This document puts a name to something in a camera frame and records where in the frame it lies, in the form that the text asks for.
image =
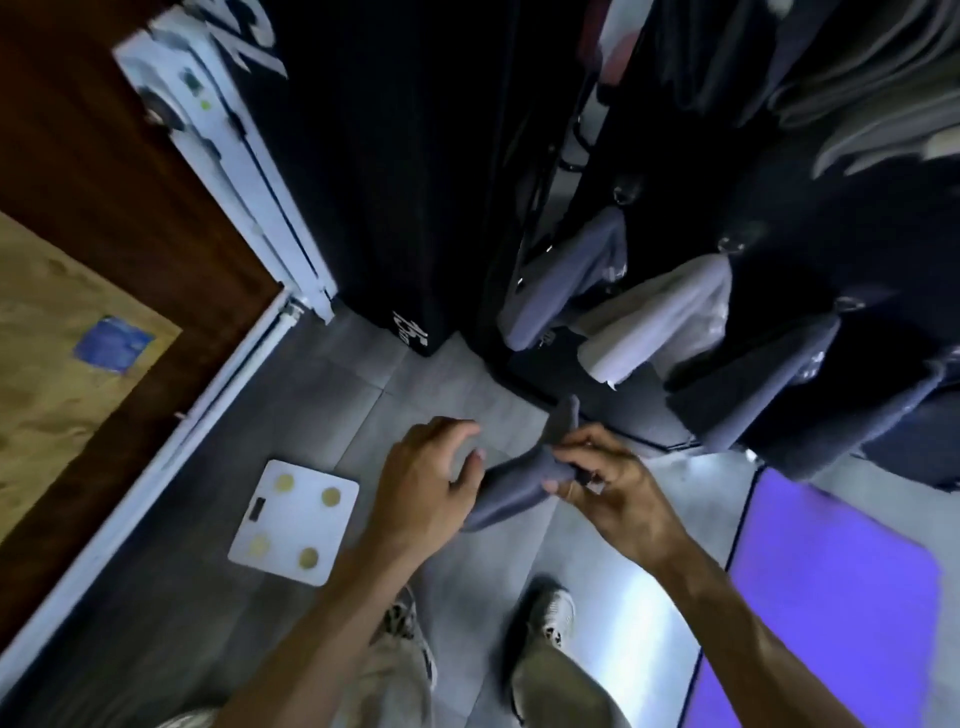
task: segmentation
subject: purple yoga mat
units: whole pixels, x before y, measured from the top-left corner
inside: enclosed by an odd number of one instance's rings
[[[731,577],[865,725],[923,725],[940,600],[940,570],[926,549],[768,469],[756,484]],[[684,728],[737,725],[704,660]]]

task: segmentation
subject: right hand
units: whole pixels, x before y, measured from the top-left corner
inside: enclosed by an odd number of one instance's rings
[[[605,485],[597,494],[575,480],[547,481],[544,490],[576,506],[608,544],[654,576],[689,542],[650,471],[599,423],[567,434],[554,454],[595,473]]]

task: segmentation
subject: leg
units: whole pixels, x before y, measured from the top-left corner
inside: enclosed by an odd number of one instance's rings
[[[409,587],[383,618],[360,672],[347,688],[335,726],[345,728],[431,728],[432,691],[437,684],[433,654],[417,623]]]
[[[564,589],[546,591],[534,603],[527,644],[510,679],[514,712],[529,728],[629,728],[613,699],[564,652],[575,616]]]

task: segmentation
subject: gray sock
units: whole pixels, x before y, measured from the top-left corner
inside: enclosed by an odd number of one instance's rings
[[[572,480],[579,469],[560,462],[550,446],[580,426],[580,401],[568,395],[557,403],[537,444],[513,460],[494,466],[484,474],[473,510],[463,530],[479,531],[533,508],[546,500],[544,480]]]

